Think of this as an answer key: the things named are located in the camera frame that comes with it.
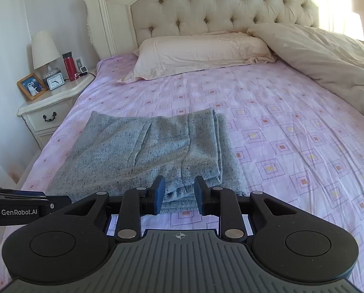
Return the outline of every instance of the gray speckled fabric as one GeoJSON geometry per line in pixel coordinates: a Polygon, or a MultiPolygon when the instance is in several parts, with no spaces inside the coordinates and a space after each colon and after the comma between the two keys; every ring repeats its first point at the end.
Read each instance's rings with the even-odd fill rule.
{"type": "Polygon", "coordinates": [[[77,201],[97,191],[122,195],[166,178],[162,212],[197,208],[194,178],[247,195],[225,116],[213,109],[174,117],[112,117],[93,112],[48,187],[77,201]]]}

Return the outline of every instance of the mattress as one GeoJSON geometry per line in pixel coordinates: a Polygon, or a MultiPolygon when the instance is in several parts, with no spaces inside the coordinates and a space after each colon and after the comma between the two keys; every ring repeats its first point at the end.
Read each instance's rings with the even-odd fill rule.
{"type": "MultiPolygon", "coordinates": [[[[94,110],[154,117],[212,107],[227,117],[249,191],[271,194],[355,237],[360,254],[349,280],[364,292],[364,116],[280,61],[117,85],[136,59],[126,55],[99,62],[96,79],[43,149],[23,189],[46,191],[94,110]]],[[[194,211],[142,219],[143,230],[217,224],[217,217],[194,211]]],[[[8,227],[4,238],[16,228],[8,227]]],[[[0,248],[0,288],[9,281],[0,248]]]]}

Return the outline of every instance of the blanket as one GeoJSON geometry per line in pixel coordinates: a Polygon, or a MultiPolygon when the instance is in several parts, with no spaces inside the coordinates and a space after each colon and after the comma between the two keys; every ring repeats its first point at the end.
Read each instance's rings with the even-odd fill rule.
{"type": "Polygon", "coordinates": [[[254,24],[248,33],[364,115],[364,44],[360,41],[296,24],[254,24]]]}
{"type": "Polygon", "coordinates": [[[194,179],[247,195],[226,132],[213,109],[174,117],[112,117],[92,112],[83,133],[48,187],[77,201],[97,191],[123,195],[166,178],[162,212],[197,209],[194,179]]]}

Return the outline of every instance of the drawer handle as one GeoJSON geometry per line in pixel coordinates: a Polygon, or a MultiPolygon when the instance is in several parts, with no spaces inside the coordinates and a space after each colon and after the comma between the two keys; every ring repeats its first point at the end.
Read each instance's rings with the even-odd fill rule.
{"type": "Polygon", "coordinates": [[[52,114],[52,116],[53,116],[53,119],[48,119],[48,120],[46,120],[46,116],[45,116],[45,115],[43,116],[43,118],[44,118],[45,122],[52,122],[52,121],[56,118],[57,113],[55,113],[55,112],[54,112],[54,113],[52,114]]]}

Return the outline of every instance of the beige comforter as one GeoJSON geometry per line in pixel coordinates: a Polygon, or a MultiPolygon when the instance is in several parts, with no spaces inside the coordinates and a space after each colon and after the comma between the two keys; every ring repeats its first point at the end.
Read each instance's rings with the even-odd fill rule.
{"type": "Polygon", "coordinates": [[[263,39],[289,65],[340,96],[364,115],[364,45],[343,34],[295,24],[255,24],[263,39]]]}

